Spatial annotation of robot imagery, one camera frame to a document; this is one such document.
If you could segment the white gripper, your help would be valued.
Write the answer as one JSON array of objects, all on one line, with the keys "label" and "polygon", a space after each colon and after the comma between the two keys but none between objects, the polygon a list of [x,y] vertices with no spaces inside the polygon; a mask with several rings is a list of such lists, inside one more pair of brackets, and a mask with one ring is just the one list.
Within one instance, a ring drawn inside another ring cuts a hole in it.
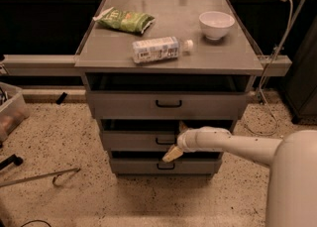
[{"label": "white gripper", "polygon": [[171,146],[163,156],[165,163],[171,163],[185,153],[223,151],[232,134],[223,128],[202,127],[188,129],[183,121],[178,123],[181,133],[177,138],[177,146]]}]

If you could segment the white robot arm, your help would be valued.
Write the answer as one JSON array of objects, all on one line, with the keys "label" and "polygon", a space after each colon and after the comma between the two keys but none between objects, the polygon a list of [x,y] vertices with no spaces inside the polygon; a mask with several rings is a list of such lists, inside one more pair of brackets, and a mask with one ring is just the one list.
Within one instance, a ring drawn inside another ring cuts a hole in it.
[{"label": "white robot arm", "polygon": [[269,168],[265,227],[317,227],[317,131],[282,139],[237,136],[226,129],[179,124],[180,133],[162,160],[185,153],[230,153]]}]

